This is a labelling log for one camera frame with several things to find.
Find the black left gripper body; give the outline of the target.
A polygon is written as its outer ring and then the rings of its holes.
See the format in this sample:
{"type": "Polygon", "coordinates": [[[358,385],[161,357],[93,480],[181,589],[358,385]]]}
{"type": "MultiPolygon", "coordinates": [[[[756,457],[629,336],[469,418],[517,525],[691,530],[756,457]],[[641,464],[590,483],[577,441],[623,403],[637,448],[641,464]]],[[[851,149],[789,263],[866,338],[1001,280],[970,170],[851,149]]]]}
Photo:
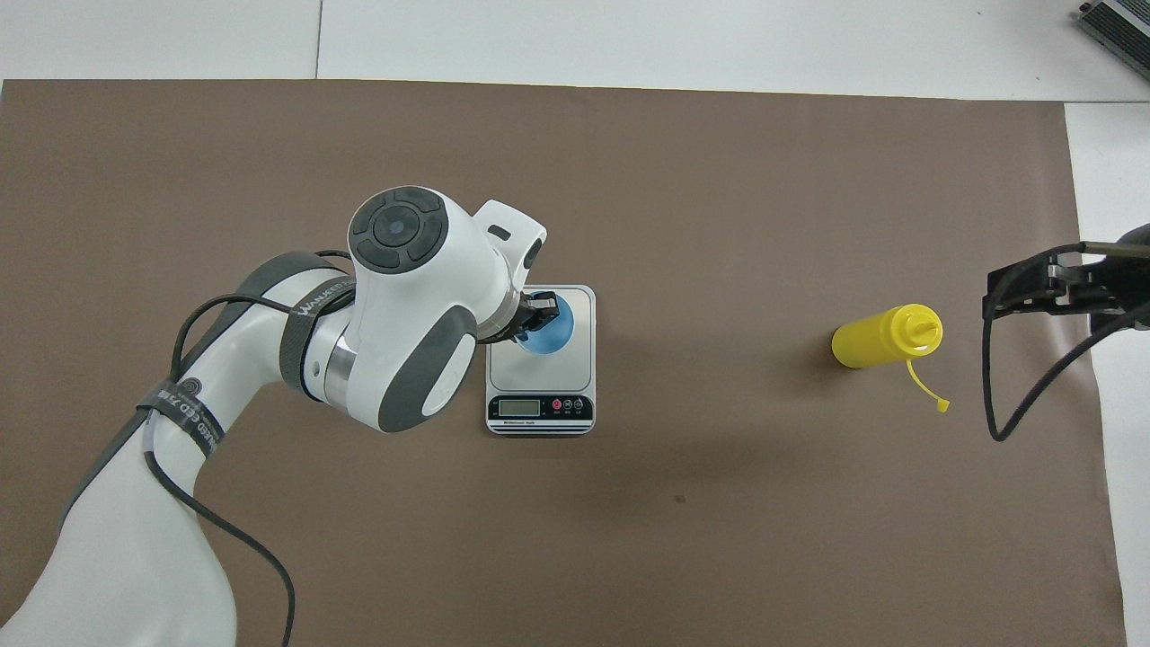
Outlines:
{"type": "Polygon", "coordinates": [[[481,345],[501,342],[522,328],[521,319],[530,318],[529,296],[526,292],[505,292],[492,315],[481,322],[481,345]]]}

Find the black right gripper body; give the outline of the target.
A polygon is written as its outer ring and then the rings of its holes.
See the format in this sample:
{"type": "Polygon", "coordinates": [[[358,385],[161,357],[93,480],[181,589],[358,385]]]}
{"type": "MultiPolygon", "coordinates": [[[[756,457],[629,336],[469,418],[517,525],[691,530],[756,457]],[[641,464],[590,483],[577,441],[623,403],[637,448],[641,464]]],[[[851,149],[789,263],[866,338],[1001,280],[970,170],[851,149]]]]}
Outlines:
{"type": "MultiPolygon", "coordinates": [[[[1147,246],[1149,244],[1149,225],[1130,230],[1130,232],[1119,237],[1117,244],[1147,246]]],[[[1125,313],[1147,305],[1147,299],[1149,299],[1149,261],[1147,257],[1106,255],[1103,261],[1088,263],[1084,267],[1088,267],[1089,272],[1092,274],[1092,282],[1105,287],[1110,300],[1114,302],[1105,307],[1098,306],[1097,310],[1090,311],[1089,326],[1092,334],[1099,332],[1101,328],[1112,324],[1125,313]]],[[[1127,323],[1125,328],[1147,331],[1147,326],[1149,326],[1149,319],[1145,315],[1133,323],[1127,323]]]]}

